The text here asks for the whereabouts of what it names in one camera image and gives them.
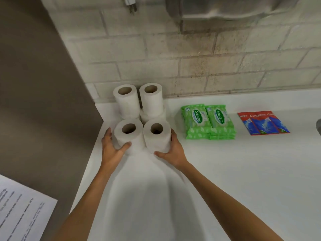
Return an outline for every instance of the toilet paper roll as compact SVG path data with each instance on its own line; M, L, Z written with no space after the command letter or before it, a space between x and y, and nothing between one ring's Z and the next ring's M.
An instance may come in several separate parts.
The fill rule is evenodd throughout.
M171 146L171 127L163 118L149 120L143 129L147 149L150 153L167 153Z
M156 83L148 83L139 88L142 99L142 108L145 115L154 118L162 113L163 105L163 89Z
M120 85L114 89L113 94L119 106L120 116L123 119L139 117L140 105L135 86Z
M149 116L147 116L147 115L144 113L144 110L143 110L143 109L141 109L140 117L141 117L141 119L142 119L142 124L143 124L143 125L145 125L145 123L147 123L149 120L156 118L156 117L149 117ZM165 108L165 106L163 107L163 112L162 112L160 115L158 115L157 117L163 118L163 119L166 120L166 108Z
M132 146L126 151L128 155L134 155L145 148L142 122L137 118L125 119L116 125L114 135L120 146L131 142Z

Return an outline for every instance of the green plastic packaging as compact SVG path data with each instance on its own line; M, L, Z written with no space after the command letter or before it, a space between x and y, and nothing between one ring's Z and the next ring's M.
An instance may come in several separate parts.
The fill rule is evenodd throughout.
M209 139L212 126L204 104L183 106L181 113L185 122L187 139Z
M205 106L212 130L211 139L234 139L236 130L231 118L226 112L225 105Z

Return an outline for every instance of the stainless steel paper towel dispenser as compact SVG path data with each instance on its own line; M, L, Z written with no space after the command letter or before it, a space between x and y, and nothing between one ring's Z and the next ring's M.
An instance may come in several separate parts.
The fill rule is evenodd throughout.
M285 12L298 0L166 0L169 15L178 20L241 19Z

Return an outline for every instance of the brick wall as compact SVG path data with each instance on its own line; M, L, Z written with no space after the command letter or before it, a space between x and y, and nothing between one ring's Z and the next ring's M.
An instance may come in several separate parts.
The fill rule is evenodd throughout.
M263 19L184 21L164 0L42 0L96 102L121 84L164 97L321 87L321 2Z

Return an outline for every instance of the paper sheet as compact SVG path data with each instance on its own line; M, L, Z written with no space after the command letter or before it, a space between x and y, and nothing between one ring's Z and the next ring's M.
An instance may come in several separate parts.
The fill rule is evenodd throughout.
M0 240L39 241L56 203L0 175Z

